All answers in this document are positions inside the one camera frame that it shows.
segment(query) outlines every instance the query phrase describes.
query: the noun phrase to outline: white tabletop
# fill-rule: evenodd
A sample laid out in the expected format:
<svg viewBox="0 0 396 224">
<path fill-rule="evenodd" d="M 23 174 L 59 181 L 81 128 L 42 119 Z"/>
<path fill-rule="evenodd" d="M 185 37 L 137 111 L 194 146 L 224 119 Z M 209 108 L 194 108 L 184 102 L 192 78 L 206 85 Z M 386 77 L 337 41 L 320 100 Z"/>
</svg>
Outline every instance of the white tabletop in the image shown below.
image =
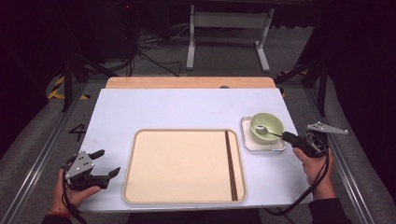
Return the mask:
<svg viewBox="0 0 396 224">
<path fill-rule="evenodd" d="M 244 145 L 241 119 L 271 113 L 285 131 L 296 133 L 278 89 L 112 90 L 99 95 L 81 150 L 99 149 L 93 175 L 120 167 L 107 189 L 80 207 L 94 212 L 274 207 L 293 203 L 308 188 L 301 162 L 287 144 L 284 151 L 250 151 Z M 239 203 L 130 204 L 122 199 L 134 135 L 141 129 L 231 129 L 239 139 L 247 197 Z M 308 196 L 304 203 L 312 201 Z"/>
</svg>

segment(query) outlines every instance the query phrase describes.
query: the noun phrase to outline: wooden table edge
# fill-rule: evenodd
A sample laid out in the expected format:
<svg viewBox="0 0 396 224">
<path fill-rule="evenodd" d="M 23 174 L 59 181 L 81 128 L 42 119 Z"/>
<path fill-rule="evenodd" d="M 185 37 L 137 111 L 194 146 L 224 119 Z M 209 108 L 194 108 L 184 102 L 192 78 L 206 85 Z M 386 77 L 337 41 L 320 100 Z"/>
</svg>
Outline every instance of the wooden table edge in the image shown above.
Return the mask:
<svg viewBox="0 0 396 224">
<path fill-rule="evenodd" d="M 111 77 L 106 89 L 276 88 L 270 77 Z"/>
</svg>

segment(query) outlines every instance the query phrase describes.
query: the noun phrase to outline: person's arm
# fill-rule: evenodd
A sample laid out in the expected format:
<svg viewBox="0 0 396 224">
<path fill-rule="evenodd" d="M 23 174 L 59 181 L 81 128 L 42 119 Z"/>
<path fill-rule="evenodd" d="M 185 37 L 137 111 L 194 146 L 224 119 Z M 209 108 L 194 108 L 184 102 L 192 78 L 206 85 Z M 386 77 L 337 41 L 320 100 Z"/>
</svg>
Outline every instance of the person's arm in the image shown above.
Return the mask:
<svg viewBox="0 0 396 224">
<path fill-rule="evenodd" d="M 70 224 L 71 215 L 69 210 L 64 206 L 62 201 L 62 195 L 64 194 L 63 186 L 63 170 L 61 169 L 58 174 L 58 181 L 56 182 L 55 189 L 53 191 L 52 198 L 52 206 L 48 211 L 47 215 L 44 216 L 42 224 L 51 224 L 51 223 L 60 223 L 60 224 Z M 99 192 L 101 189 L 99 187 L 91 187 L 89 189 L 85 189 L 83 191 L 75 191 L 68 189 L 67 196 L 69 198 L 69 202 L 73 204 L 75 207 L 79 207 L 79 205 L 85 199 L 89 198 L 93 194 Z"/>
<path fill-rule="evenodd" d="M 303 163 L 306 181 L 312 185 L 318 176 L 326 160 L 325 157 L 309 158 L 299 148 L 293 149 L 294 154 Z M 334 169 L 334 157 L 329 149 L 329 170 L 325 177 L 320 181 L 313 192 L 314 201 L 309 204 L 313 224 L 343 224 L 352 223 L 346 216 L 340 200 L 335 194 L 332 185 L 332 171 Z"/>
</svg>

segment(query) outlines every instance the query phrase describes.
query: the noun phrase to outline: human hand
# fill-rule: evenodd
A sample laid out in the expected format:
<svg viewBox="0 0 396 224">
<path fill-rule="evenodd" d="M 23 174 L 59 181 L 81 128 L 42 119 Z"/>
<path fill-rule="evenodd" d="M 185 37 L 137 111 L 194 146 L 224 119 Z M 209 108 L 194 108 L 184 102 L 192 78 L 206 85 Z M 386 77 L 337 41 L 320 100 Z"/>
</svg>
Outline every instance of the human hand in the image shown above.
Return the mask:
<svg viewBox="0 0 396 224">
<path fill-rule="evenodd" d="M 307 157 L 299 148 L 295 147 L 293 149 L 296 157 L 303 163 L 304 172 L 306 173 L 306 181 L 310 186 L 314 184 L 319 172 L 321 176 L 323 170 L 321 170 L 326 157 L 320 158 L 309 158 Z M 329 149 L 329 170 L 324 178 L 320 181 L 314 191 L 314 200 L 335 198 L 335 191 L 332 186 L 332 171 L 334 169 L 334 157 L 332 150 Z"/>
<path fill-rule="evenodd" d="M 62 202 L 62 195 L 64 194 L 64 189 L 62 186 L 63 178 L 64 178 L 63 170 L 61 169 L 58 174 L 58 181 L 56 182 L 56 186 L 53 191 L 52 206 L 49 212 L 57 213 L 62 216 L 69 216 L 70 213 Z M 66 192 L 69 202 L 73 204 L 75 207 L 79 207 L 85 199 L 89 198 L 90 196 L 99 192 L 100 190 L 101 190 L 100 187 L 94 186 L 88 189 L 84 189 L 83 191 L 75 191 L 75 190 L 67 189 Z"/>
</svg>

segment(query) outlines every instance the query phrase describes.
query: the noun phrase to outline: green bowl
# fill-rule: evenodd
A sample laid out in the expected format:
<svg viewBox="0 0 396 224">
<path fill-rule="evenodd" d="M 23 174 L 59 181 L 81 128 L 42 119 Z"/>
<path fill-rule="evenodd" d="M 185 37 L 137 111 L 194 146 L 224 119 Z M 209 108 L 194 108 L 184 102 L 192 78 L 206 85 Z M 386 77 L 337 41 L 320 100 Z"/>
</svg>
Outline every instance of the green bowl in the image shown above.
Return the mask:
<svg viewBox="0 0 396 224">
<path fill-rule="evenodd" d="M 257 133 L 256 127 L 260 125 L 267 128 L 269 133 Z M 282 135 L 283 131 L 282 121 L 272 114 L 256 114 L 250 120 L 250 132 L 252 133 L 252 138 L 259 144 L 273 144 L 279 139 L 279 136 L 275 136 L 270 133 Z"/>
</svg>

